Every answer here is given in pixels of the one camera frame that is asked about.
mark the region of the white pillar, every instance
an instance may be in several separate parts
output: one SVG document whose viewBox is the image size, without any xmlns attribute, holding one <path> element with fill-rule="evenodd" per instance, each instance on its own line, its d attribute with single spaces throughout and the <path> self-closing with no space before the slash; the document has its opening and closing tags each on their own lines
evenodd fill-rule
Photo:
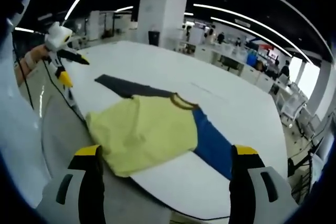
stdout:
<svg viewBox="0 0 336 224">
<path fill-rule="evenodd" d="M 322 61 L 319 77 L 307 103 L 311 114 L 322 120 L 327 113 L 336 88 L 336 71 L 331 63 Z"/>
<path fill-rule="evenodd" d="M 160 32 L 159 46 L 167 49 L 175 45 L 170 38 L 182 27 L 187 0 L 140 0 L 137 37 L 148 44 L 148 31 Z"/>
<path fill-rule="evenodd" d="M 301 76 L 303 74 L 303 71 L 305 70 L 306 63 L 302 61 L 301 67 L 298 72 L 298 76 L 296 77 L 295 83 L 298 84 L 300 82 Z"/>
<path fill-rule="evenodd" d="M 99 39 L 99 11 L 98 10 L 93 10 L 92 12 L 90 12 L 87 34 L 89 35 L 89 41 Z"/>
</svg>

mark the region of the human arm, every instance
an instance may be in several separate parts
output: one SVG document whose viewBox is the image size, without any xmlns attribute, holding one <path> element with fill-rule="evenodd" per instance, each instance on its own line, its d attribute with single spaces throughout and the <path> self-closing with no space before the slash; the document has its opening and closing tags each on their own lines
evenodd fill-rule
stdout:
<svg viewBox="0 0 336 224">
<path fill-rule="evenodd" d="M 34 47 L 30 51 L 30 55 L 31 55 L 32 60 L 35 63 L 38 63 L 43 57 L 48 56 L 48 50 L 46 49 L 45 45 L 42 44 L 42 45 L 39 45 L 37 47 Z M 28 76 L 29 73 L 32 71 L 32 69 L 29 68 L 25 58 L 22 58 L 20 60 L 20 64 L 21 64 L 21 67 L 22 67 L 22 71 L 21 71 L 19 65 L 17 65 L 14 68 L 16 82 L 19 86 L 23 83 L 24 77 Z"/>
</svg>

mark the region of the white table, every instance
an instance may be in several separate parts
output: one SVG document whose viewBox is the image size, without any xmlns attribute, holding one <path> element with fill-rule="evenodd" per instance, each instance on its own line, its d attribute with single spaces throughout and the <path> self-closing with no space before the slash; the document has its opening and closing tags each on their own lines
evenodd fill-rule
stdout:
<svg viewBox="0 0 336 224">
<path fill-rule="evenodd" d="M 101 74 L 178 92 L 197 102 L 233 144 L 255 148 L 265 165 L 287 178 L 281 121 L 271 96 L 222 69 L 163 48 L 129 41 L 81 51 L 89 66 L 64 61 L 80 112 L 102 111 L 121 98 L 94 81 Z M 229 181 L 193 152 L 132 175 L 171 208 L 199 219 L 230 214 Z"/>
</svg>

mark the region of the floor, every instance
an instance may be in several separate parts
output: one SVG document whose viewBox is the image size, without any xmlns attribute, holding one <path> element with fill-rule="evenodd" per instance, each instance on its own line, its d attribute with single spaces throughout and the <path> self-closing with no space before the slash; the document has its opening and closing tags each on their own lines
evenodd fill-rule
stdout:
<svg viewBox="0 0 336 224">
<path fill-rule="evenodd" d="M 61 96 L 57 93 L 56 89 L 50 84 L 50 81 L 48 80 L 46 75 L 46 70 L 44 69 L 44 66 L 40 63 L 34 70 L 34 72 L 29 76 L 28 85 L 32 94 L 35 111 L 39 113 L 41 117 L 46 112 L 46 107 L 51 97 L 56 98 L 58 102 L 63 102 Z M 26 97 L 26 99 L 28 99 L 27 90 L 24 84 L 20 87 L 20 90 L 22 92 L 22 95 Z M 307 155 L 309 149 L 308 146 L 309 143 L 305 138 L 300 137 L 299 131 L 295 125 L 292 128 L 283 125 L 283 132 L 286 139 L 288 157 L 292 157 L 300 152 L 298 155 L 292 158 L 294 163 L 296 164 Z M 299 181 L 300 177 L 307 172 L 307 169 L 308 169 L 307 166 L 298 169 L 296 173 L 289 178 L 289 184 L 291 186 L 294 186 Z M 172 213 L 171 216 L 172 216 L 171 223 L 204 223 L 186 219 L 185 217 L 174 212 Z"/>
</svg>

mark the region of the white cabinet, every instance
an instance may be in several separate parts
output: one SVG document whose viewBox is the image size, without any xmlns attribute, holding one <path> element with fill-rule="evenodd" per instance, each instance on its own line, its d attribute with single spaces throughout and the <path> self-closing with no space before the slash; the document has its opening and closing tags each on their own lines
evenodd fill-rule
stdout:
<svg viewBox="0 0 336 224">
<path fill-rule="evenodd" d="M 194 57 L 206 63 L 213 63 L 213 50 L 202 46 L 196 46 Z"/>
<path fill-rule="evenodd" d="M 260 72 L 249 65 L 244 65 L 240 77 L 249 83 L 255 85 L 257 83 Z"/>
<path fill-rule="evenodd" d="M 274 84 L 274 81 L 272 80 L 272 78 L 268 77 L 267 75 L 263 73 L 259 74 L 259 77 L 256 83 L 257 87 L 259 87 L 260 89 L 268 93 L 271 90 L 273 84 Z"/>
</svg>

